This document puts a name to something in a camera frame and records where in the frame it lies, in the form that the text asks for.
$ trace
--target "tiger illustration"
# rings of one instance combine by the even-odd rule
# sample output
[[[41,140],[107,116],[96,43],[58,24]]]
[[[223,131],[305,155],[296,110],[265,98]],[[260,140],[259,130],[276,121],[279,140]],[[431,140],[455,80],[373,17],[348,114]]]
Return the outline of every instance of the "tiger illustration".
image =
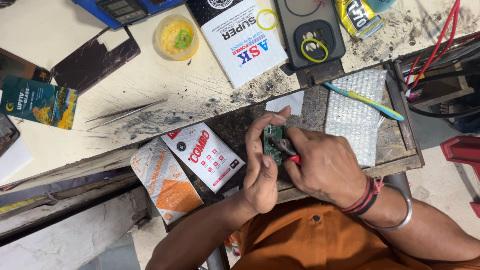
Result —
[[[45,105],[43,106],[43,108],[39,109],[37,107],[33,107],[33,115],[35,116],[35,118],[40,121],[41,123],[43,124],[47,124],[47,125],[51,125],[51,118],[48,116],[48,114],[50,113],[50,107],[47,108],[47,101],[44,99],[42,101],[42,103],[45,103]]]

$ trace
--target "tweezers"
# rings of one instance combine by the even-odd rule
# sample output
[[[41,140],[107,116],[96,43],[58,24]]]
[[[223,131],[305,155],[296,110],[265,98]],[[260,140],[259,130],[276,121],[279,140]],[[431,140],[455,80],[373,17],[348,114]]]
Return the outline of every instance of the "tweezers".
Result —
[[[124,115],[122,115],[122,116],[119,116],[119,117],[117,117],[117,118],[115,118],[115,119],[112,119],[112,120],[110,120],[110,121],[107,121],[107,122],[105,122],[105,123],[102,123],[102,124],[100,124],[100,125],[98,125],[98,126],[95,126],[95,127],[90,128],[90,129],[87,129],[87,131],[90,131],[90,130],[92,130],[92,129],[96,129],[96,128],[98,128],[98,127],[104,126],[104,125],[109,124],[109,123],[111,123],[111,122],[115,122],[115,121],[117,121],[117,120],[119,120],[119,119],[122,119],[122,118],[124,118],[124,117],[129,116],[129,115],[132,115],[132,114],[137,113],[137,112],[139,112],[139,111],[145,110],[145,109],[147,109],[147,108],[153,107],[153,106],[155,106],[155,105],[157,105],[157,104],[160,104],[160,103],[163,103],[163,102],[165,102],[165,101],[167,101],[167,99],[161,99],[161,100],[159,100],[159,101],[155,101],[155,102],[152,102],[152,103],[149,103],[149,104],[146,104],[146,105],[140,105],[140,106],[133,107],[133,108],[130,108],[130,109],[126,109],[126,110],[121,110],[121,111],[109,113],[109,114],[106,114],[106,115],[104,115],[104,116],[100,116],[100,117],[97,117],[97,118],[95,118],[95,119],[88,120],[88,121],[86,121],[85,123],[88,123],[88,122],[90,122],[90,121],[95,121],[95,120],[98,120],[98,119],[103,119],[103,118],[107,118],[107,117],[110,117],[110,116],[114,116],[114,115],[117,115],[117,114],[121,114],[121,113],[125,113],[125,112],[128,112],[128,111],[131,111],[131,112],[126,113],[126,114],[124,114]]]

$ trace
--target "red wire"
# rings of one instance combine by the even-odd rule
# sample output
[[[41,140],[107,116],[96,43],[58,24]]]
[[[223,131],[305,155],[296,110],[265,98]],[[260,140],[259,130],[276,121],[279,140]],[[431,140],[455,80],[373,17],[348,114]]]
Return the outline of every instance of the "red wire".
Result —
[[[476,35],[473,35],[473,36],[469,36],[469,37],[459,39],[459,40],[455,41],[455,43],[464,42],[464,41],[471,40],[471,39],[478,38],[478,37],[480,37],[480,33],[478,33]]]
[[[444,25],[444,28],[438,38],[438,41],[437,41],[437,44],[435,45],[435,48],[433,49],[433,52],[432,54],[430,55],[430,57],[428,58],[427,62],[424,64],[424,66],[422,67],[422,69],[420,70],[420,73],[418,74],[417,78],[415,79],[415,81],[413,82],[413,84],[411,86],[409,86],[408,88],[409,89],[413,89],[418,81],[420,80],[420,77],[422,76],[422,74],[425,72],[425,70],[428,68],[428,66],[436,61],[440,56],[442,56],[447,50],[448,48],[450,47],[450,45],[452,44],[453,42],[453,38],[455,36],[455,30],[456,30],[456,25],[457,25],[457,22],[458,22],[458,11],[459,11],[459,7],[460,7],[460,0],[456,0],[455,1],[455,4],[453,5],[453,8],[452,10],[450,11],[450,14],[448,15],[448,18],[445,22],[445,25]],[[450,21],[452,20],[452,17],[455,15],[454,17],[454,22],[453,22],[453,26],[452,26],[452,33],[450,35],[450,39],[448,40],[448,43],[447,43],[447,46],[440,52],[440,54],[435,58],[435,60],[433,60],[435,54],[437,53],[437,50],[438,48],[440,47],[440,44],[442,43],[442,40],[443,38],[445,37],[445,33],[448,29],[448,25],[450,24]],[[413,73],[413,69],[415,68],[415,65],[417,64],[418,60],[420,59],[420,56],[415,60],[415,62],[413,63],[412,65],[412,68],[410,69],[410,73],[408,74],[408,77],[407,77],[407,84],[408,82],[410,81],[410,76],[412,75]]]

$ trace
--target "yellow rubber band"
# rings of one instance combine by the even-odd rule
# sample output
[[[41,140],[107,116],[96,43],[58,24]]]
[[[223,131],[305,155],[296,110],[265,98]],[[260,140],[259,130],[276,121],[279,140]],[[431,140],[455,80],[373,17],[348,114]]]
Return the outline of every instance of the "yellow rubber band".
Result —
[[[316,42],[318,45],[320,45],[320,47],[322,47],[324,50],[325,50],[325,57],[322,59],[322,60],[316,60],[315,58],[312,58],[310,56],[307,55],[307,53],[305,52],[305,50],[303,49],[303,45],[305,44],[305,42],[307,41],[313,41],[313,42]],[[315,38],[307,38],[305,39],[302,43],[301,43],[301,52],[303,54],[303,56],[305,56],[308,60],[312,61],[312,62],[315,62],[315,63],[321,63],[323,61],[325,61],[325,59],[327,59],[327,56],[328,56],[328,50],[327,50],[327,47],[325,47],[325,45],[316,40]]]
[[[260,17],[260,14],[263,13],[263,12],[270,12],[271,14],[275,15],[276,21],[275,21],[275,23],[273,24],[272,27],[266,28],[266,27],[263,27],[263,26],[260,25],[260,22],[258,21],[258,18]],[[257,14],[257,25],[258,25],[258,27],[260,27],[261,29],[263,29],[263,30],[271,30],[271,29],[275,28],[275,27],[277,26],[277,24],[278,24],[278,14],[277,14],[275,11],[270,10],[270,9],[264,9],[264,10],[260,10],[260,12]]]

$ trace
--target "ask logo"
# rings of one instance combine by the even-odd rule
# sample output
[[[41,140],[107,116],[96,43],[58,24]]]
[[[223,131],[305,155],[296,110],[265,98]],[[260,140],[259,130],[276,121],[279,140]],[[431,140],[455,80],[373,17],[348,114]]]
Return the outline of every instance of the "ask logo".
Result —
[[[224,9],[227,8],[233,0],[208,0],[208,4],[214,9]]]
[[[245,51],[237,55],[237,57],[240,58],[242,61],[240,67],[242,67],[242,65],[246,64],[248,61],[252,60],[253,58],[260,56],[262,51],[260,50],[260,48],[263,51],[268,51],[268,45],[267,45],[266,39],[257,43],[254,46],[251,46],[250,49],[246,49]]]

